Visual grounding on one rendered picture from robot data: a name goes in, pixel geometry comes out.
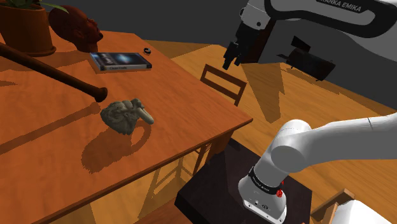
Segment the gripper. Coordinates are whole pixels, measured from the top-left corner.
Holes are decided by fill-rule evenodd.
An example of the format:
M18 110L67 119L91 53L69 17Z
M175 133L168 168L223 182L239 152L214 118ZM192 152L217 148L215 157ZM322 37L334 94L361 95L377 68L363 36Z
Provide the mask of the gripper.
M269 37L268 25L266 28L257 30L244 22L241 22L236 32L236 42L230 42L224 54L223 69L227 70L230 67L233 59L234 64L257 63L261 57L263 49Z

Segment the wooden table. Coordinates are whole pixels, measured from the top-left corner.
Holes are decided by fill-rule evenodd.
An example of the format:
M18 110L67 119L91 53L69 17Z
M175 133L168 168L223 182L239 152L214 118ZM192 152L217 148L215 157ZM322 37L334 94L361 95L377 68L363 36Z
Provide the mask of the wooden table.
M47 63L97 87L103 102L0 57L0 224L48 223L212 140L251 117L156 49L140 71L97 70L89 54L53 37ZM138 98L153 117L131 135L100 112Z

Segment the dark blue book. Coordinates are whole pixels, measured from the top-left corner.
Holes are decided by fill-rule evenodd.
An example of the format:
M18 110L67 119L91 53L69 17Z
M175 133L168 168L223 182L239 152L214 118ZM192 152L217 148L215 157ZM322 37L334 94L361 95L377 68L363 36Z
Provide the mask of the dark blue book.
M139 53L92 52L90 56L100 71L152 68L152 64Z

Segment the grey-green stone figure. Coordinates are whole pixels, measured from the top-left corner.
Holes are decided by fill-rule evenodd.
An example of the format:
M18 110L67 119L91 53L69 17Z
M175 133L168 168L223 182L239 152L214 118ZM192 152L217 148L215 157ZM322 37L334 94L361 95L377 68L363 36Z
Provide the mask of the grey-green stone figure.
M154 124L153 117L138 98L112 102L101 110L100 116L108 127L123 135L131 135L140 118L149 125Z

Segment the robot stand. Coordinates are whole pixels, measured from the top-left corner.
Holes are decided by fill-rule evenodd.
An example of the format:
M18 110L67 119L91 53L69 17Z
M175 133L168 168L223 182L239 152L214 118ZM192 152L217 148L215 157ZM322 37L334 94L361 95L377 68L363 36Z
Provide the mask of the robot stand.
M193 224L271 224L243 205L238 183L260 157L234 139L212 156L180 191L175 206ZM286 176L283 224L310 224L312 190Z

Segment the dark wooden baseball bat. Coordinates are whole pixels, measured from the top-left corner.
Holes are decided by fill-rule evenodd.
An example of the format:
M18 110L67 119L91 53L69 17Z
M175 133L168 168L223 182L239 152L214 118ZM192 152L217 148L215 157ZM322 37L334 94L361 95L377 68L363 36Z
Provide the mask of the dark wooden baseball bat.
M64 83L70 87L78 89L90 96L92 96L96 102L102 102L108 96L108 90L106 87L96 87L84 81L81 81L63 71L60 71L40 60L37 60L26 53L22 53L12 47L9 47L3 43L0 43L0 56L16 62L22 66L25 66L33 71L39 72L47 77Z

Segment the wooden chair with white cushion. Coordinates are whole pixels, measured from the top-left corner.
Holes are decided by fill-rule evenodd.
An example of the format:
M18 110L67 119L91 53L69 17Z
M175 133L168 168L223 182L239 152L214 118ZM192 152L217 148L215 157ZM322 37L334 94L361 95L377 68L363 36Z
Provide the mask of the wooden chair with white cushion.
M310 217L320 224L392 224L378 212L356 200L355 194L346 188L315 208Z

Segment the potted plant in terracotta pot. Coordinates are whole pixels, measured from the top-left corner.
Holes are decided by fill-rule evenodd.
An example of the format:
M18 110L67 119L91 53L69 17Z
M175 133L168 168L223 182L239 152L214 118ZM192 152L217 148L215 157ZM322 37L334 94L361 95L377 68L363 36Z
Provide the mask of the potted plant in terracotta pot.
M0 0L0 36L8 46L32 57L55 53L44 5L67 11L42 0Z

